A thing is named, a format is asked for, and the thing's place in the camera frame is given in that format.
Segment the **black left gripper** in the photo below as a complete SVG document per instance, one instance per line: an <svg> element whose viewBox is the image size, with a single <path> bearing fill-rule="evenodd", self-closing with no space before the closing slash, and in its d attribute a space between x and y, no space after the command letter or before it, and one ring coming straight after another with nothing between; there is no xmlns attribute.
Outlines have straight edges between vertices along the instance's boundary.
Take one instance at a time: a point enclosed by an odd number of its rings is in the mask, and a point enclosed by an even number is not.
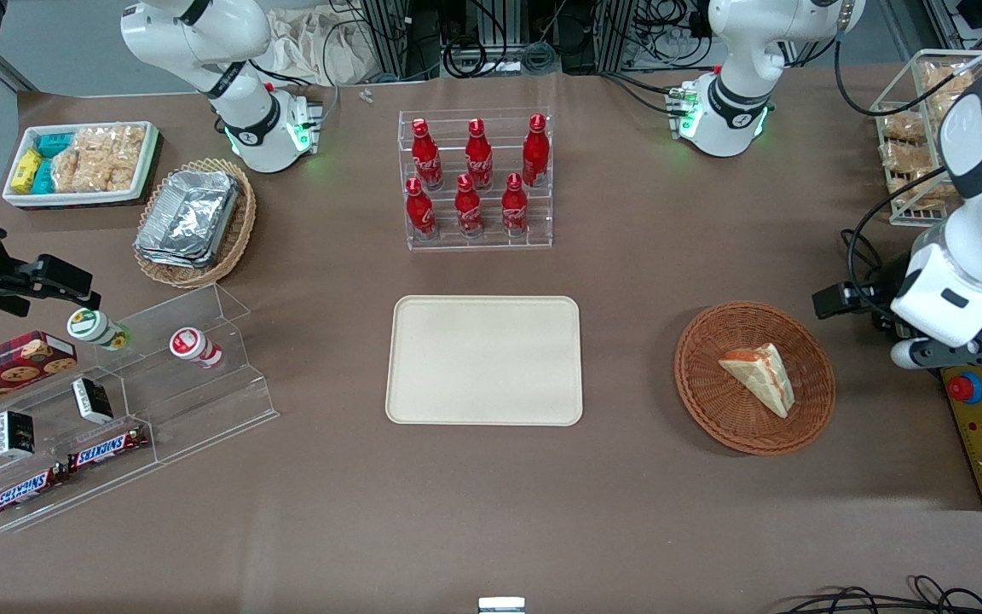
<svg viewBox="0 0 982 614"><path fill-rule="evenodd" d="M876 284L838 282L813 294L813 308L818 320L865 314L880 303L881 292Z"/></svg>

